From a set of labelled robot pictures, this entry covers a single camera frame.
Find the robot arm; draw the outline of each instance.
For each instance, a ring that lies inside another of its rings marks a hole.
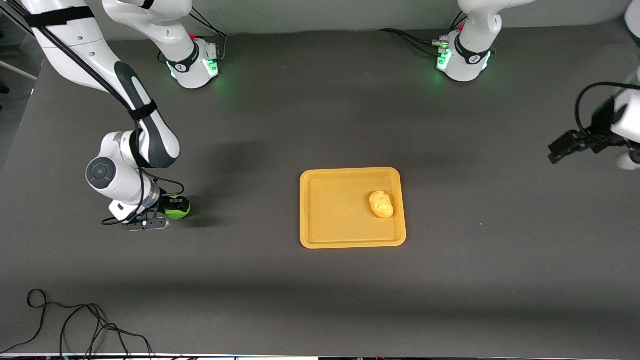
[[[640,47],[640,0],[631,2],[625,21],[629,33]],[[629,151],[618,158],[618,167],[624,170],[640,169],[640,86],[637,85],[640,83],[640,67],[633,78],[631,84],[595,83],[580,93],[575,115],[579,130],[570,130],[549,145],[551,163],[556,164],[566,156],[588,149],[598,154],[608,147],[626,146]],[[596,86],[613,86],[622,90],[608,98],[594,112],[591,125],[583,128],[578,114],[580,100],[584,93]]]
[[[467,14],[464,30],[455,29],[440,41],[453,44],[441,49],[437,69],[456,81],[472,81],[486,68],[491,46],[502,30],[500,11],[533,3],[535,0],[458,0]]]
[[[143,33],[158,46],[184,88],[200,88],[218,75],[215,44],[192,39],[177,21],[189,15],[191,0],[102,0],[102,5],[112,20]]]
[[[87,166],[88,183],[113,200],[109,209],[118,223],[129,223],[148,208],[166,204],[161,198],[166,192],[141,167],[169,167],[180,154],[180,144],[140,78],[111,51],[83,0],[23,3],[26,9],[19,4],[12,6],[20,8],[27,18],[56,71],[79,85],[111,93],[127,107],[136,123],[135,131],[104,137],[98,157]],[[80,61],[73,60],[53,40],[66,44]],[[88,69],[81,67],[82,62]]]

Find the gray table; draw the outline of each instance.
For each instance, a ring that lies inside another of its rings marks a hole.
[[[195,205],[146,233],[101,226],[109,201],[83,177],[131,120],[45,65],[0,183],[0,344],[35,331],[39,287],[102,304],[156,352],[640,359],[640,174],[615,167],[621,150],[547,159],[577,92],[635,71],[633,45],[610,23],[507,29],[497,46],[461,84],[392,34],[238,36],[221,77],[189,91],[150,42],[113,43],[182,144],[154,172]],[[406,243],[303,248],[300,174],[375,166],[402,175]],[[17,351],[57,351],[67,315]],[[74,320],[71,350],[92,325]]]

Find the gray wall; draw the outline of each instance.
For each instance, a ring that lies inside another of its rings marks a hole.
[[[108,40],[144,38],[111,21],[100,0],[87,3]],[[628,3],[629,0],[538,0],[505,10],[502,16],[505,26],[511,28],[598,24],[619,17]],[[459,11],[455,0],[193,0],[193,4],[229,35],[386,27],[444,29]],[[193,19],[181,21],[191,33],[211,33]]]

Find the green glowing light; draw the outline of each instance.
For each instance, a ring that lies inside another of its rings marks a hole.
[[[166,66],[169,68],[169,71],[171,72],[171,77],[175,79],[175,74],[173,73],[173,69],[171,68],[171,65],[169,65],[169,62],[166,62]]]
[[[489,58],[491,57],[491,51],[486,55],[486,59],[484,61],[484,65],[482,65],[482,69],[486,69],[487,64],[489,64]]]
[[[218,62],[216,60],[202,59],[202,63],[210,76],[218,75]]]
[[[451,49],[447,49],[444,53],[440,55],[440,59],[438,59],[438,68],[440,70],[445,70],[447,65],[449,64],[449,60],[451,59]]]

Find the yellow tray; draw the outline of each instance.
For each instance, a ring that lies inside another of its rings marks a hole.
[[[369,196],[384,191],[390,218],[371,210]],[[300,177],[300,242],[308,249],[402,245],[406,239],[400,174],[391,167],[308,170]]]

